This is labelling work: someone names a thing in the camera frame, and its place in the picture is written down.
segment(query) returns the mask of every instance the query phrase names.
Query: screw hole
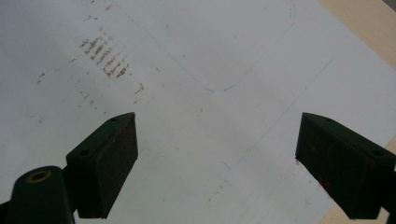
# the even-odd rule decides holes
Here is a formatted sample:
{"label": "screw hole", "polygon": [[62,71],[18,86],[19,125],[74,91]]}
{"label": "screw hole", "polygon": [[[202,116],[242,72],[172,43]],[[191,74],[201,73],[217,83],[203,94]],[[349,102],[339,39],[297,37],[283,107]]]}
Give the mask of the screw hole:
{"label": "screw hole", "polygon": [[380,151],[372,151],[373,155],[377,156],[377,157],[383,157],[384,153],[380,152]]}
{"label": "screw hole", "polygon": [[87,156],[88,154],[90,154],[89,150],[82,150],[82,151],[79,152],[80,156]]}
{"label": "screw hole", "polygon": [[47,170],[37,171],[37,172],[29,175],[26,178],[26,182],[29,183],[29,184],[36,184],[36,183],[39,183],[39,182],[47,179],[48,177],[50,177],[51,174],[52,174],[52,172],[51,171],[47,171]]}

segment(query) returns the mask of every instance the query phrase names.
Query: wooden surface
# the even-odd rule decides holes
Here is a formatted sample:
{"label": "wooden surface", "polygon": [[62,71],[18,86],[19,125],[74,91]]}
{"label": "wooden surface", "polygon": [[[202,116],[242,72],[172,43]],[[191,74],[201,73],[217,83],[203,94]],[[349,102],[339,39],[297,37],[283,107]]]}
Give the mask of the wooden surface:
{"label": "wooden surface", "polygon": [[[396,136],[394,136],[386,149],[396,154]],[[379,213],[378,219],[376,220],[350,220],[344,211],[340,208],[340,206],[335,205],[325,218],[320,222],[320,224],[375,224],[375,223],[387,223],[389,213],[381,208],[381,212]]]}
{"label": "wooden surface", "polygon": [[396,12],[382,0],[319,0],[396,69]]}

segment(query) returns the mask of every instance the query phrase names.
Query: smudged marking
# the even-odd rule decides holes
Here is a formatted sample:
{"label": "smudged marking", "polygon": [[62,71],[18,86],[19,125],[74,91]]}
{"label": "smudged marking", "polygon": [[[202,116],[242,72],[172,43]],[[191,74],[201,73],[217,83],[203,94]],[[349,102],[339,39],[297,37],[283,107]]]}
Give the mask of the smudged marking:
{"label": "smudged marking", "polygon": [[109,67],[114,62],[114,60],[116,60],[116,57],[111,58],[111,60],[106,64],[106,67]]}
{"label": "smudged marking", "polygon": [[86,54],[89,54],[91,52],[91,50],[96,46],[96,43],[98,42],[98,40],[102,40],[102,37],[96,37],[91,43],[90,43],[90,47],[85,51]]}
{"label": "smudged marking", "polygon": [[102,56],[99,59],[99,62],[96,65],[99,65],[99,63],[101,63],[105,57],[111,52],[112,48],[108,48],[105,52],[103,52]]}
{"label": "smudged marking", "polygon": [[143,86],[143,84],[141,82],[139,82],[139,86],[140,86],[140,89],[138,91],[136,91],[134,94],[138,94],[139,92],[141,92],[145,89],[145,87]]}
{"label": "smudged marking", "polygon": [[120,65],[121,65],[121,63],[117,63],[117,65],[116,65],[110,72],[107,72],[106,75],[108,75],[108,76],[110,77],[111,74],[113,74],[114,71],[116,71],[116,69],[117,69],[118,67],[120,67]]}
{"label": "smudged marking", "polygon": [[96,50],[96,52],[91,56],[91,60],[94,60],[95,57],[100,53],[100,51],[103,49],[103,45],[99,46],[99,48]]}
{"label": "smudged marking", "polygon": [[123,75],[125,74],[125,72],[126,72],[126,67],[123,67],[123,68],[120,70],[120,72],[119,72],[119,74],[117,75],[117,77],[123,76]]}
{"label": "smudged marking", "polygon": [[85,19],[84,19],[84,21],[87,21],[87,20],[89,20],[91,17],[92,17],[92,16],[91,16],[91,15],[89,15],[87,18],[85,18]]}
{"label": "smudged marking", "polygon": [[84,46],[87,45],[88,42],[90,42],[89,39],[86,39],[86,40],[82,41],[82,43],[81,43],[81,45],[80,45],[79,47],[80,47],[80,48],[84,48]]}

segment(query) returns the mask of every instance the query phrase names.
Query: paper sheet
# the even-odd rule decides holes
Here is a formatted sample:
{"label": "paper sheet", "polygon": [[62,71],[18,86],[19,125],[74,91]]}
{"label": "paper sheet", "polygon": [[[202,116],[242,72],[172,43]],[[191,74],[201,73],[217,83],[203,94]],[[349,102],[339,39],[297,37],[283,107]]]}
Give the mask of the paper sheet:
{"label": "paper sheet", "polygon": [[319,223],[301,113],[396,134],[395,71],[314,0],[7,0],[0,21],[0,202],[134,111],[134,169],[77,223]]}

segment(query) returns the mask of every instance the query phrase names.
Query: pencil mark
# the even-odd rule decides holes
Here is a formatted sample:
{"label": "pencil mark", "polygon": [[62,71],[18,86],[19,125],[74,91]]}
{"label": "pencil mark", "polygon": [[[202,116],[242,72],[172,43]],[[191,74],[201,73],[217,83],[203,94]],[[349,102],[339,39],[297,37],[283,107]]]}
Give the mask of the pencil mark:
{"label": "pencil mark", "polygon": [[143,86],[143,84],[141,82],[139,82],[139,86],[140,86],[140,89],[138,91],[136,91],[134,94],[138,94],[139,92],[141,92],[145,89],[145,87]]}
{"label": "pencil mark", "polygon": [[95,57],[100,53],[100,51],[103,49],[103,45],[99,46],[99,48],[96,50],[96,52],[91,56],[91,60],[94,60]]}
{"label": "pencil mark", "polygon": [[85,51],[86,54],[89,54],[91,52],[91,50],[96,46],[96,43],[98,42],[98,40],[101,39],[102,37],[96,37],[91,43],[90,43],[90,47]]}
{"label": "pencil mark", "polygon": [[304,87],[304,89],[302,91],[300,91],[300,93],[294,98],[294,100],[291,102],[291,104],[289,104],[288,107],[286,107],[286,109],[283,111],[283,113],[275,120],[275,122],[267,129],[267,131],[264,132],[264,134],[259,138],[258,141],[256,141],[252,146],[247,148],[247,152],[245,153],[245,155],[238,161],[238,163],[236,165],[239,165],[241,163],[241,161],[243,161],[246,156],[250,153],[250,151],[255,148],[260,141],[269,133],[272,131],[272,129],[276,126],[276,124],[285,116],[285,114],[287,114],[290,109],[294,106],[294,104],[297,102],[298,99],[300,99],[300,97],[305,93],[306,90],[308,90],[308,86],[313,83],[318,76],[326,69],[326,67],[332,62],[332,60],[334,59],[335,56],[332,56],[332,58],[323,66],[323,68],[318,72],[318,74],[312,79],[312,81]]}
{"label": "pencil mark", "polygon": [[105,50],[96,65],[99,65],[99,63],[101,63],[105,59],[105,57],[111,52],[111,50],[112,48],[108,48],[107,50]]}
{"label": "pencil mark", "polygon": [[262,52],[262,55],[259,57],[259,59],[256,60],[255,62],[253,62],[253,63],[250,65],[250,67],[242,74],[242,76],[241,76],[233,85],[231,85],[231,86],[229,86],[229,87],[223,89],[222,91],[228,91],[228,90],[234,88],[237,84],[239,84],[239,83],[242,81],[242,79],[254,68],[254,66],[256,66],[257,63],[261,62],[262,59],[264,58],[264,56],[265,56],[274,46],[276,46],[276,45],[283,39],[283,37],[291,30],[291,28],[293,28],[293,26],[294,26],[294,23],[292,23],[292,24],[288,27],[288,29],[286,29],[286,30],[279,36],[279,38],[278,38],[268,49],[266,49],[265,51]]}
{"label": "pencil mark", "polygon": [[76,74],[72,74],[70,77],[69,77],[69,81],[75,76]]}
{"label": "pencil mark", "polygon": [[294,2],[292,0],[290,0],[290,2],[291,2],[290,18],[294,19],[294,18],[296,18],[296,5],[294,4]]}
{"label": "pencil mark", "polygon": [[120,65],[121,63],[117,63],[117,65],[113,69],[111,69],[110,72],[107,72],[106,75],[110,77],[114,73],[114,71],[116,71],[116,69],[120,67]]}
{"label": "pencil mark", "polygon": [[324,72],[324,70],[326,70],[327,66],[329,66],[330,63],[332,63],[332,60],[334,59],[334,57],[335,57],[335,56],[332,56],[332,57],[330,58],[330,60],[323,66],[323,68],[320,70],[319,73],[322,73],[322,72]]}
{"label": "pencil mark", "polygon": [[112,57],[112,58],[110,59],[110,61],[107,62],[106,67],[109,67],[109,66],[114,62],[114,60],[116,60],[116,56]]}
{"label": "pencil mark", "polygon": [[227,162],[223,161],[223,164],[225,165],[225,167],[227,167],[227,169],[232,170],[231,167],[227,164]]}
{"label": "pencil mark", "polygon": [[90,20],[91,19],[91,15],[89,15],[87,18],[84,19],[84,21]]}
{"label": "pencil mark", "polygon": [[81,43],[81,45],[80,45],[79,47],[80,47],[81,49],[84,48],[84,46],[85,46],[86,44],[88,44],[89,41],[90,41],[89,39],[86,39],[86,40],[82,41],[82,43]]}
{"label": "pencil mark", "polygon": [[125,74],[125,72],[126,72],[126,67],[123,67],[123,68],[120,70],[119,74],[118,74],[116,77],[121,77],[121,76],[123,76],[123,75]]}
{"label": "pencil mark", "polygon": [[285,34],[291,30],[291,28],[294,26],[294,23],[292,23],[288,28],[286,28],[286,30],[280,34],[279,38],[277,39],[277,41],[275,41],[275,43],[273,43],[268,49],[264,50],[262,55],[259,57],[259,59],[257,61],[255,61],[248,69],[246,72],[244,72],[243,74],[240,75],[240,77],[238,78],[238,80],[235,81],[234,84],[223,88],[223,89],[218,89],[218,90],[214,90],[214,89],[210,89],[208,88],[206,85],[203,84],[203,82],[201,82],[200,80],[198,80],[196,78],[196,75],[189,71],[181,62],[180,60],[175,57],[166,47],[164,47],[161,42],[146,28],[144,27],[142,24],[140,24],[139,22],[137,22],[128,12],[126,12],[121,6],[115,4],[113,2],[113,5],[118,7],[121,11],[123,11],[124,15],[137,27],[139,27],[143,32],[145,32],[148,35],[148,38],[151,39],[160,49],[162,49],[164,51],[164,53],[166,54],[167,58],[170,58],[177,66],[179,69],[181,69],[182,71],[185,72],[185,74],[191,78],[193,81],[195,81],[201,88],[205,89],[206,91],[210,92],[210,93],[216,93],[219,91],[228,91],[232,88],[234,88],[237,84],[239,84],[241,82],[241,80],[250,72],[250,70],[257,64],[259,63],[263,57],[266,55],[266,53],[268,51],[270,51],[276,44],[278,44],[282,38],[285,36]]}

